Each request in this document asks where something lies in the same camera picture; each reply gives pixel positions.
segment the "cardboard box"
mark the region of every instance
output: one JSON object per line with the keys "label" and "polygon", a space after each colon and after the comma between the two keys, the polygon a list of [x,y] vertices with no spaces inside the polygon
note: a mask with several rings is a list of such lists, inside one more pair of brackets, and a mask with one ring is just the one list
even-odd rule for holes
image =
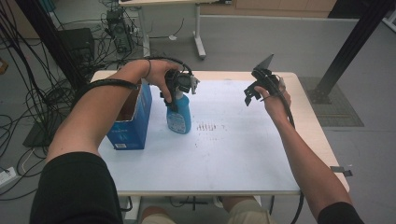
{"label": "cardboard box", "polygon": [[138,91],[131,92],[107,133],[116,150],[145,148],[151,102],[149,85],[142,84]]}

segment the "black shirt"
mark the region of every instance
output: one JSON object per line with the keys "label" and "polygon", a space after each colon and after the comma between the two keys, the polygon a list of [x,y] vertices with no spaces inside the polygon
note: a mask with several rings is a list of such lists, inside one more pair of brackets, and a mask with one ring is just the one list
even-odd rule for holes
{"label": "black shirt", "polygon": [[[32,205],[31,223],[122,223],[116,186],[102,158],[72,152],[43,169]],[[354,207],[335,203],[324,208],[319,224],[360,224]]]}

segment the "hand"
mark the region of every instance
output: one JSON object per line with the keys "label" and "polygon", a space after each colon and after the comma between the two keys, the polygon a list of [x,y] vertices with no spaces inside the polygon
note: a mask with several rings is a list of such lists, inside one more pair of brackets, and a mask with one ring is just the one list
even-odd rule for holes
{"label": "hand", "polygon": [[162,60],[150,60],[150,66],[151,67],[148,71],[148,74],[144,77],[144,79],[148,83],[158,86],[160,91],[163,93],[163,98],[166,100],[166,102],[171,103],[172,96],[166,86],[164,76],[166,72],[171,69],[178,70],[177,64]]}
{"label": "hand", "polygon": [[[279,89],[283,92],[283,96],[290,105],[291,99],[288,92],[285,90],[284,87],[279,87]],[[274,122],[288,120],[285,106],[283,106],[282,101],[279,99],[278,96],[271,96],[265,88],[260,86],[255,86],[254,90],[262,95],[262,99],[265,103],[265,109],[267,110],[268,114]]]}

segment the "table surface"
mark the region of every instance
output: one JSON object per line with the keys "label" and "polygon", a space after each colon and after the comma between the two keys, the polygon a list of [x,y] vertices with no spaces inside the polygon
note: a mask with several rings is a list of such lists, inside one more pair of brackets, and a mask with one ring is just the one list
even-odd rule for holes
{"label": "table surface", "polygon": [[131,0],[126,2],[119,1],[119,4],[122,7],[142,7],[150,5],[212,3],[215,1],[216,0]]}
{"label": "table surface", "polygon": [[[100,71],[93,80],[115,71]],[[196,71],[201,80],[190,98],[191,131],[173,133],[166,107],[152,86],[148,137],[143,150],[117,151],[107,138],[99,152],[119,195],[264,195],[298,194],[274,123],[263,102],[245,105],[250,72]],[[304,90],[293,73],[285,79],[296,129],[329,166],[338,166]],[[342,174],[337,174],[347,190]]]}

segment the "person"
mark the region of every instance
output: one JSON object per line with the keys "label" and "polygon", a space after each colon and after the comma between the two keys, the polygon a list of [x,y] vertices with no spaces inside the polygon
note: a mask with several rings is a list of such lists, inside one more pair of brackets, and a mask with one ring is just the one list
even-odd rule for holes
{"label": "person", "polygon": [[[109,78],[137,83],[144,78],[172,98],[164,75],[178,69],[161,60],[135,60]],[[344,186],[288,121],[278,97],[255,87],[282,139],[292,173],[318,223],[362,223]],[[100,86],[86,92],[58,128],[32,204],[31,223],[122,223],[114,181],[98,148],[131,90]],[[290,96],[283,91],[290,104]],[[252,196],[222,197],[230,223],[275,223]],[[143,223],[174,223],[160,207],[143,212]]]}

